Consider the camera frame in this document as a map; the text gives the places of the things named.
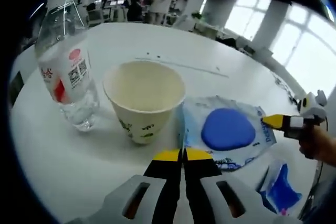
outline red label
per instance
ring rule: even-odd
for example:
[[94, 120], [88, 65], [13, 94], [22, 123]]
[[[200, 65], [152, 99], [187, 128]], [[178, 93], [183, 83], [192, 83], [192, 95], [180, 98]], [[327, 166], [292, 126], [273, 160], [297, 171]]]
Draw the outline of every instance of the red label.
[[80, 49], [79, 49], [79, 48], [74, 49], [74, 50], [70, 53], [70, 55], [69, 55], [69, 59], [70, 59], [70, 60], [74, 60], [74, 59], [78, 58], [79, 55], [80, 55]]
[[54, 87], [54, 95], [56, 98], [56, 101], [58, 102], [64, 102], [65, 99], [65, 88], [63, 86], [63, 83], [61, 80], [58, 80], [56, 82], [56, 86]]

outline window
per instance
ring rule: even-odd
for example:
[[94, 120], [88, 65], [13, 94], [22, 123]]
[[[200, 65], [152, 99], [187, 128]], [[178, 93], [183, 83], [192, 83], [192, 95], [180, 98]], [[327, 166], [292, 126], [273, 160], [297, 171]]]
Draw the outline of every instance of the window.
[[269, 4], [271, 3], [271, 0], [259, 0], [257, 4], [257, 8], [260, 10], [267, 10], [269, 7]]
[[236, 5], [245, 7], [255, 7], [258, 0], [237, 0]]
[[252, 14], [253, 10], [250, 8], [233, 7], [225, 28], [243, 35]]
[[237, 0], [225, 28], [253, 40], [271, 0]]
[[308, 11], [299, 5], [293, 5], [288, 12], [287, 18], [299, 24], [304, 24], [308, 17]]
[[292, 25], [285, 24], [283, 30], [277, 40], [277, 43], [271, 51], [273, 57], [282, 65], [284, 65], [291, 56], [295, 45], [301, 35], [301, 30]]
[[336, 28], [299, 5], [292, 5], [271, 51], [305, 92], [328, 97], [336, 85]]
[[335, 87], [336, 56], [311, 33], [302, 35], [286, 69], [305, 92], [321, 89], [328, 97]]
[[201, 9], [199, 9], [199, 11], [200, 11], [200, 14], [202, 14], [202, 13], [203, 13], [203, 10], [204, 10], [204, 7], [205, 7], [205, 4], [206, 4], [206, 1], [207, 1], [207, 0], [203, 0], [203, 3], [202, 3], [202, 5], [201, 5]]
[[308, 28], [336, 51], [336, 29], [316, 14], [312, 14]]

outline barcode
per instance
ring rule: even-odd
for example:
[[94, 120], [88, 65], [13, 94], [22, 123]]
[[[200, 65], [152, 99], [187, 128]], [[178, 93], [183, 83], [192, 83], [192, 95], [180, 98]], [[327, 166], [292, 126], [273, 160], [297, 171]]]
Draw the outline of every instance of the barcode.
[[69, 78], [70, 78], [71, 85], [73, 85], [75, 82], [79, 80], [79, 73], [78, 73], [77, 67], [72, 69], [69, 72]]
[[81, 75], [83, 75], [86, 72], [86, 64], [85, 64], [85, 60], [83, 60], [80, 64], [78, 64], [79, 67], [79, 72]]

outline plastic water bottle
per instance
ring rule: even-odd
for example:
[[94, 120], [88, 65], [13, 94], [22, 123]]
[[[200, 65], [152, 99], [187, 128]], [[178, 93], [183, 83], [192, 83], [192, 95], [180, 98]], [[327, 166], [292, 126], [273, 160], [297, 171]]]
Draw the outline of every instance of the plastic water bottle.
[[99, 107], [90, 72], [87, 28], [74, 0], [48, 0], [47, 7], [35, 44], [38, 66], [65, 118], [77, 129], [87, 131]]

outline cup rim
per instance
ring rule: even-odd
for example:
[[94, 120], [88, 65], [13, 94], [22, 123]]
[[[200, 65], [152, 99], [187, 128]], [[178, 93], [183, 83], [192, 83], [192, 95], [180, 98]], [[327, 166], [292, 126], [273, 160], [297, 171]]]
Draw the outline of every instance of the cup rim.
[[[162, 67], [165, 67], [165, 68], [169, 68], [169, 67], [167, 67], [167, 66], [165, 66], [165, 65], [163, 65], [163, 64], [160, 64], [160, 63], [158, 63], [158, 62], [149, 61], [149, 60], [132, 60], [132, 61], [124, 62], [124, 63], [120, 64], [119, 66], [121, 66], [121, 65], [123, 65], [123, 64], [127, 64], [127, 63], [132, 63], [132, 62], [150, 62], [150, 63], [154, 63], [154, 64], [160, 65], [160, 66], [162, 66]], [[176, 105], [167, 107], [166, 109], [163, 109], [163, 110], [154, 110], [154, 111], [136, 110], [136, 109], [127, 108], [126, 106], [120, 105], [119, 103], [113, 101], [113, 100], [109, 97], [109, 95], [107, 94], [106, 89], [105, 89], [105, 85], [104, 85], [104, 84], [105, 84], [105, 81], [106, 81], [106, 79], [107, 79], [107, 76], [108, 76], [109, 74], [111, 74], [111, 72], [110, 72], [109, 70], [106, 71], [106, 73], [104, 74], [104, 78], [103, 78], [103, 82], [102, 82], [104, 93], [105, 93], [105, 95], [107, 96], [107, 98], [109, 99], [110, 102], [112, 102], [112, 103], [118, 105], [119, 107], [121, 107], [121, 108], [123, 108], [123, 109], [125, 109], [125, 110], [129, 110], [129, 111], [132, 111], [132, 112], [142, 113], [142, 114], [155, 114], [155, 113], [161, 113], [161, 112], [165, 112], [165, 111], [172, 110], [172, 109], [178, 107], [178, 106], [184, 101], [185, 96], [186, 96], [186, 90], [185, 90], [185, 83], [184, 83], [184, 81], [182, 80], [182, 77], [179, 75], [179, 73], [177, 73], [177, 72], [176, 72], [174, 69], [172, 69], [172, 68], [169, 68], [169, 69], [172, 70], [172, 71], [173, 71], [176, 75], [178, 75], [179, 78], [181, 79], [181, 83], [182, 83], [182, 86], [183, 86], [183, 96], [182, 96], [182, 98], [178, 101], [178, 103], [177, 103]]]

